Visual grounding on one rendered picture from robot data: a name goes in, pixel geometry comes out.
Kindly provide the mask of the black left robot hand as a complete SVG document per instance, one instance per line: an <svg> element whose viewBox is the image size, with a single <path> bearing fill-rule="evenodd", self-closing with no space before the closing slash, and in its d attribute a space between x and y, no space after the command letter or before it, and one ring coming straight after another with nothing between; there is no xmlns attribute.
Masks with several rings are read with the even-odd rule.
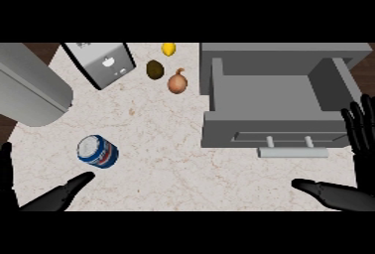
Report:
<svg viewBox="0 0 375 254"><path fill-rule="evenodd" d="M19 205L13 190L13 164L12 143L6 142L0 147L0 212L13 211L65 211L74 198L94 178L93 172L85 172L56 186L26 204Z"/></svg>

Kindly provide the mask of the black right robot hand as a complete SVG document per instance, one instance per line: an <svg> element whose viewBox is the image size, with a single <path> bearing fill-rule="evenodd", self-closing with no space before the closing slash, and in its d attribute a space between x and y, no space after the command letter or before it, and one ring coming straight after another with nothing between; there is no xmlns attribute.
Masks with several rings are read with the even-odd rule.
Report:
<svg viewBox="0 0 375 254"><path fill-rule="evenodd" d="M305 179L293 179L291 186L319 203L341 211L375 211L375 96L360 96L341 109L353 152L356 188Z"/></svg>

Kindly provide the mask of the blue and white can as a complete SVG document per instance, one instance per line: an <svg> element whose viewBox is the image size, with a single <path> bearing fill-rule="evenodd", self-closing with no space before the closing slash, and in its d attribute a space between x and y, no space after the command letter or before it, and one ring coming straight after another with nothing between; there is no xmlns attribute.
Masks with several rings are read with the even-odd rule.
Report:
<svg viewBox="0 0 375 254"><path fill-rule="evenodd" d="M88 135L76 147L78 159L88 165L106 169L118 159L118 149L100 135Z"/></svg>

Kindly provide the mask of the grey drawer box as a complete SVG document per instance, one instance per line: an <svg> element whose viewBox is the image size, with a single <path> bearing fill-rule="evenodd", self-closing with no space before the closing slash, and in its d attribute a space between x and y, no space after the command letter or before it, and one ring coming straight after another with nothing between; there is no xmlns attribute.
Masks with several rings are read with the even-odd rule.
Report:
<svg viewBox="0 0 375 254"><path fill-rule="evenodd" d="M307 74L224 75L221 59L211 65L211 103L217 112L296 114L336 112L360 90L341 58L323 59Z"/></svg>

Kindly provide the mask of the grey drawer front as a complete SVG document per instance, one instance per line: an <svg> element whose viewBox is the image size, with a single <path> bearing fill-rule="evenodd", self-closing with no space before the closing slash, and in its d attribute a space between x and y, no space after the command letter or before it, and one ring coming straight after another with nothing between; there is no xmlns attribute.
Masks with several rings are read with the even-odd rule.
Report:
<svg viewBox="0 0 375 254"><path fill-rule="evenodd" d="M215 111L203 113L202 148L258 148L273 137L276 147L304 147L308 136L314 147L344 148L348 145L345 124L333 119L236 119Z"/></svg>

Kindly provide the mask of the grey cabinet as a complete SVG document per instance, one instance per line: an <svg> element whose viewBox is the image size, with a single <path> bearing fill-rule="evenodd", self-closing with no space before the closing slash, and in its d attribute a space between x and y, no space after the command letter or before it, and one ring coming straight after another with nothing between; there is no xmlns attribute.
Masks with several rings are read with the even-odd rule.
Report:
<svg viewBox="0 0 375 254"><path fill-rule="evenodd" d="M202 43L200 94L209 94L212 59L220 59L224 77L307 78L313 91L310 101L322 111L338 111L358 93L350 70L370 52L366 43Z"/></svg>

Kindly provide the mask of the grey rounded appliance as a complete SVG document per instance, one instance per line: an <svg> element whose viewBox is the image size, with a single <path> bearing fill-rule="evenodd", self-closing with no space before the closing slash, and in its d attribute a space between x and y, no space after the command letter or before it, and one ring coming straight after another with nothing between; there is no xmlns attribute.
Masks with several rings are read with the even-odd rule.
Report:
<svg viewBox="0 0 375 254"><path fill-rule="evenodd" d="M74 91L22 43L0 43L0 114L29 127L69 111Z"/></svg>

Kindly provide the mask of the brown onion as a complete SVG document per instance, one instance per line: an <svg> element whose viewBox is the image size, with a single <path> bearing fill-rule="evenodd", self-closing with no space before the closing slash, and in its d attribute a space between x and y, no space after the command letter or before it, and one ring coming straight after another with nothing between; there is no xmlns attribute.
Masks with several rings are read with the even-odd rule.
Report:
<svg viewBox="0 0 375 254"><path fill-rule="evenodd" d="M184 71L184 69L178 68L175 70L174 75L169 77L168 82L167 82L168 90L174 94L180 94L186 90L186 87L187 87L187 79L181 75L183 71Z"/></svg>

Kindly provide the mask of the dark brown kiwi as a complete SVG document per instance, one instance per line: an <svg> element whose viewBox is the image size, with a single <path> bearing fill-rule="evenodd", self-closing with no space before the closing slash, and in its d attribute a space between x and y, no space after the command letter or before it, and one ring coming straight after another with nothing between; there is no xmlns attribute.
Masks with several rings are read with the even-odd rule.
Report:
<svg viewBox="0 0 375 254"><path fill-rule="evenodd" d="M158 79L164 75L164 66L158 61L149 61L146 64L146 74L150 79Z"/></svg>

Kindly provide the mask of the yellow lemon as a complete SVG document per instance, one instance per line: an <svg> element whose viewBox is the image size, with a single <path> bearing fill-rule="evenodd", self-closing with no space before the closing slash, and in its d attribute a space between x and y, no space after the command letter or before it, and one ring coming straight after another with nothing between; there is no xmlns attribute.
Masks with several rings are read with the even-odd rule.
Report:
<svg viewBox="0 0 375 254"><path fill-rule="evenodd" d="M161 45L161 52L165 54L168 57L175 53L175 44L174 43L164 43Z"/></svg>

